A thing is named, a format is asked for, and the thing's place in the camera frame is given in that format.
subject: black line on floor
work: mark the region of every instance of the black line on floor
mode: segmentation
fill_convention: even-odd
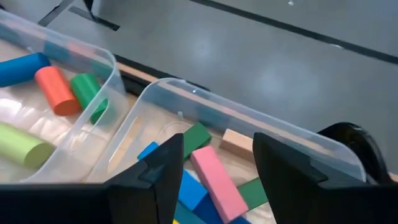
[[[389,55],[389,54],[385,54],[385,53],[379,52],[377,50],[372,50],[372,49],[362,47],[362,46],[359,46],[356,44],[345,42],[343,40],[338,40],[336,38],[329,37],[327,35],[319,34],[319,33],[309,31],[309,30],[306,30],[303,28],[299,28],[299,27],[296,27],[296,26],[293,26],[293,25],[290,25],[290,24],[287,24],[284,22],[277,21],[275,19],[260,16],[258,14],[247,12],[247,11],[244,11],[241,9],[237,9],[235,7],[227,6],[222,3],[218,3],[218,2],[214,2],[214,1],[210,1],[210,0],[190,0],[190,1],[202,4],[204,6],[212,7],[214,9],[219,9],[224,12],[229,12],[229,13],[235,14],[237,16],[244,17],[246,19],[261,22],[263,24],[267,24],[267,25],[270,25],[270,26],[273,26],[276,28],[287,30],[287,31],[293,32],[295,34],[299,34],[299,35],[303,35],[305,37],[319,40],[319,41],[327,43],[327,44],[339,45],[340,47],[344,48],[345,50],[349,50],[349,51],[355,52],[357,54],[361,54],[361,55],[364,55],[367,57],[376,58],[378,60],[382,60],[385,62],[389,62],[389,63],[398,65],[398,57]]]
[[[38,22],[40,26],[48,26],[61,12],[63,12],[73,0],[63,0],[58,6],[55,6],[47,15]]]
[[[105,26],[105,27],[107,27],[107,28],[109,28],[109,29],[111,29],[113,31],[117,31],[120,28],[119,25],[116,25],[116,24],[114,24],[114,23],[112,23],[110,21],[106,21],[106,20],[104,20],[104,19],[102,19],[102,18],[100,18],[98,16],[93,16],[89,12],[86,12],[86,11],[84,11],[82,9],[79,9],[76,6],[70,7],[69,11],[72,12],[72,13],[75,13],[76,15],[79,15],[79,16],[85,18],[85,19],[93,21],[93,22],[95,22],[97,24],[101,24],[102,26]]]
[[[168,73],[165,73],[165,72],[161,72],[161,71],[159,71],[157,69],[154,69],[152,67],[149,67],[147,65],[143,65],[141,63],[132,61],[132,60],[127,59],[125,57],[122,57],[122,56],[119,56],[119,55],[116,55],[116,54],[114,56],[115,56],[115,58],[116,58],[116,60],[118,62],[120,62],[122,64],[125,64],[125,65],[127,65],[129,67],[135,68],[137,70],[140,70],[140,71],[142,71],[142,72],[144,72],[144,73],[146,73],[148,75],[152,75],[153,77],[156,77],[156,78],[179,78],[179,77],[176,77],[174,75],[171,75],[171,74],[168,74]],[[122,75],[122,77],[127,77],[127,78],[124,79],[124,81],[128,79],[125,82],[125,86],[126,85],[132,85],[131,83],[137,83],[140,86],[146,87],[147,85],[150,84],[148,81],[143,80],[143,79],[138,78],[138,77],[135,77],[134,74],[129,74],[128,72],[121,71],[121,75]],[[197,87],[199,87],[199,88],[201,88],[203,90],[210,91],[208,88],[206,88],[204,86],[198,85],[198,84],[190,82],[190,81],[187,81],[187,82],[189,82],[190,84],[195,85],[195,86],[197,86]],[[132,86],[132,89],[131,89],[130,92],[132,92],[134,90],[134,88],[136,90],[138,89],[137,86]]]

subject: floor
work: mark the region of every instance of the floor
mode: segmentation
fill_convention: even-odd
[[[398,55],[393,0],[216,2]],[[98,1],[95,13],[119,25],[117,31],[71,7],[85,10],[76,0],[48,27],[311,131],[356,123],[371,133],[388,168],[398,173],[396,64],[190,0],[118,0],[112,6]]]

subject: dark green block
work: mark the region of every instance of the dark green block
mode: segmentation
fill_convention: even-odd
[[[184,133],[184,159],[196,149],[207,145],[211,135],[201,123],[196,123]]]
[[[174,219],[177,220],[180,224],[206,224],[193,212],[189,211],[183,205],[181,205],[180,202],[177,202]]]
[[[238,190],[248,205],[249,210],[268,202],[268,198],[264,188],[262,188],[260,178],[256,178],[243,185],[240,185]]]

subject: plastic bin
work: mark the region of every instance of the plastic bin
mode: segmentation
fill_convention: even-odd
[[[86,181],[101,182],[120,173],[137,161],[137,155],[149,143],[157,141],[161,144],[198,121],[212,134],[211,145],[216,149],[227,128],[249,137],[253,137],[255,132],[263,132],[319,162],[365,180],[361,161],[343,144],[254,111],[183,80],[165,78],[144,90]],[[218,153],[237,185],[257,177],[252,164],[227,155],[224,151]]]
[[[78,116],[53,114],[35,81],[0,89],[0,121],[25,129],[57,146],[39,169],[29,170],[0,158],[0,182],[80,182],[106,149],[128,110],[126,92],[112,54],[0,11],[2,61],[43,52],[68,79],[90,72],[103,86]],[[95,125],[90,115],[108,107]]]

